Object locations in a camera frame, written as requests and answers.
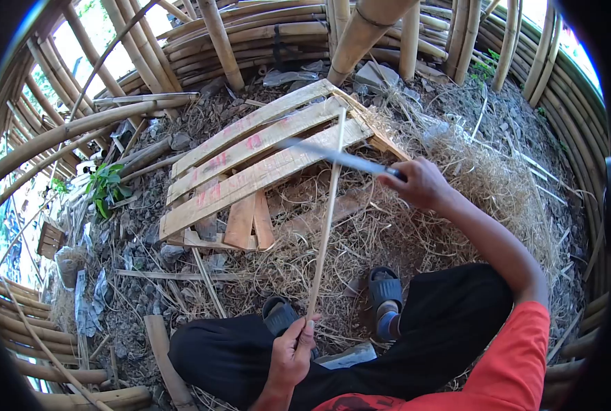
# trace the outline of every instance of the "small wooden crate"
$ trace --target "small wooden crate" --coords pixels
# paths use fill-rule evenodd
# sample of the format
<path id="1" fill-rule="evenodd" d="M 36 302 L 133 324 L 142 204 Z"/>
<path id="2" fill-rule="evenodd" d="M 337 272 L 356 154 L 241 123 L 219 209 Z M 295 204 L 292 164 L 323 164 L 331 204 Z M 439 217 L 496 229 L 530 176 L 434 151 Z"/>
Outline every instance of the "small wooden crate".
<path id="1" fill-rule="evenodd" d="M 65 242 L 65 234 L 58 228 L 59 224 L 52 218 L 42 215 L 42 225 L 40 226 L 40 236 L 38 238 L 38 248 L 36 253 L 43 257 L 53 260 L 63 243 Z"/>

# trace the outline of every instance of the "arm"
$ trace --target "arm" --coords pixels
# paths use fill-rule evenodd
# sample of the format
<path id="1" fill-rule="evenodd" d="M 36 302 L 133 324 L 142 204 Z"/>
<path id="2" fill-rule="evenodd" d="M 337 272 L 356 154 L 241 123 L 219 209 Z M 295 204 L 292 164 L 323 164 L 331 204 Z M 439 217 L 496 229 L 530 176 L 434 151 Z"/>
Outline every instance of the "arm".
<path id="1" fill-rule="evenodd" d="M 538 301 L 547 307 L 547 281 L 540 265 L 506 227 L 453 189 L 436 165 L 423 157 L 392 167 L 405 174 L 408 182 L 387 174 L 379 176 L 379 181 L 417 208 L 434 210 L 455 224 L 504 277 L 516 305 Z"/>

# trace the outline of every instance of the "green plant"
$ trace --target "green plant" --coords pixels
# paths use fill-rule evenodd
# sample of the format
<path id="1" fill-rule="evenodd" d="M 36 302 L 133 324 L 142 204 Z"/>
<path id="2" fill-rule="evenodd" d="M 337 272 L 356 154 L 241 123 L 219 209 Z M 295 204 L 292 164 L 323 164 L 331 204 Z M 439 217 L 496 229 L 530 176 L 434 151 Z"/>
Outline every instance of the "green plant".
<path id="1" fill-rule="evenodd" d="M 104 218 L 112 216 L 112 212 L 109 210 L 110 204 L 132 195 L 132 190 L 120 184 L 118 171 L 122 168 L 122 164 L 115 164 L 110 167 L 102 164 L 94 174 L 91 174 L 88 182 L 87 193 L 93 191 L 93 202 Z"/>
<path id="2" fill-rule="evenodd" d="M 65 186 L 65 183 L 57 177 L 52 178 L 52 189 L 60 194 L 68 193 L 68 188 Z"/>

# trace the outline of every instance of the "plastic bag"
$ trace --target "plastic bag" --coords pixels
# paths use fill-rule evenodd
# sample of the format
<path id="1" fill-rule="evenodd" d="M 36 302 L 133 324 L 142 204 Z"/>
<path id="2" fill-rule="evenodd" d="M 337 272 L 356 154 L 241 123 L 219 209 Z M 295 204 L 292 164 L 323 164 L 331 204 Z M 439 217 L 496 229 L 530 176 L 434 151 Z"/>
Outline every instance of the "plastic bag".
<path id="1" fill-rule="evenodd" d="M 295 80 L 318 80 L 317 73 L 312 72 L 285 72 L 281 73 L 278 70 L 272 70 L 267 73 L 262 85 L 265 87 L 278 87 L 281 84 L 294 82 Z"/>

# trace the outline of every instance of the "wooden plank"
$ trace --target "wooden plank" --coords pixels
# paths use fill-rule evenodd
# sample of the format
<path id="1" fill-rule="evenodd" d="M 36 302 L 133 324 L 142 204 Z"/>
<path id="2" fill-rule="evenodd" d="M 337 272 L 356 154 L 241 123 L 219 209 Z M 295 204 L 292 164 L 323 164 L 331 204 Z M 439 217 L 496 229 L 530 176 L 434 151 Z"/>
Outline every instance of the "wooden plank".
<path id="1" fill-rule="evenodd" d="M 234 203 L 230 207 L 228 224 L 225 228 L 223 243 L 243 249 L 248 244 L 253 228 L 255 214 L 255 196 L 250 195 Z"/>
<path id="2" fill-rule="evenodd" d="M 335 118 L 342 106 L 346 107 L 347 104 L 338 97 L 331 97 L 322 103 L 313 104 L 299 113 L 285 117 L 240 141 L 210 161 L 190 170 L 184 177 L 171 184 L 166 205 L 171 205 L 173 201 L 188 191 L 219 174 L 234 169 L 244 161 L 269 150 L 277 143 Z"/>
<path id="3" fill-rule="evenodd" d="M 145 316 L 144 322 L 145 329 L 148 331 L 152 353 L 155 356 L 157 367 L 160 369 L 160 373 L 162 373 L 162 379 L 164 380 L 166 390 L 169 391 L 170 399 L 173 400 L 173 406 L 178 410 L 198 411 L 194 399 L 186 388 L 186 384 L 170 363 L 169 336 L 164 326 L 164 317 Z"/>
<path id="4" fill-rule="evenodd" d="M 210 160 L 214 154 L 237 143 L 244 134 L 252 131 L 263 122 L 282 116 L 286 112 L 310 100 L 316 99 L 317 97 L 328 95 L 333 89 L 334 86 L 328 80 L 322 79 L 316 83 L 312 83 L 292 93 L 286 94 L 264 107 L 260 107 L 243 119 L 239 119 L 235 123 L 222 129 L 200 146 L 187 152 L 186 156 L 173 165 L 170 176 L 181 176 L 182 173 L 191 167 L 201 165 L 204 161 Z"/>
<path id="5" fill-rule="evenodd" d="M 328 128 L 306 139 L 306 141 L 310 144 L 334 148 L 336 147 L 335 138 L 338 135 L 338 127 L 335 125 Z M 369 127 L 360 123 L 358 119 L 350 119 L 345 123 L 344 128 L 344 147 L 372 135 Z M 257 190 L 266 188 L 323 158 L 318 154 L 303 152 L 299 147 L 290 147 L 277 152 L 162 216 L 160 220 L 160 239 L 165 240 L 170 235 L 193 225 L 201 218 L 214 214 L 233 202 L 248 197 Z"/>
<path id="6" fill-rule="evenodd" d="M 271 226 L 271 215 L 268 213 L 267 195 L 264 190 L 258 190 L 255 193 L 253 227 L 257 235 L 257 248 L 260 251 L 267 250 L 276 242 L 273 236 L 273 226 Z"/>
<path id="7" fill-rule="evenodd" d="M 177 279 L 179 281 L 203 281 L 203 276 L 200 274 L 173 274 L 173 273 L 160 273 L 160 272 L 149 272 L 149 271 L 132 271 L 132 270 L 116 270 L 116 275 L 129 275 L 131 277 L 141 278 L 161 278 L 161 279 Z M 240 279 L 236 274 L 210 274 L 212 279 L 221 282 L 231 282 Z"/>

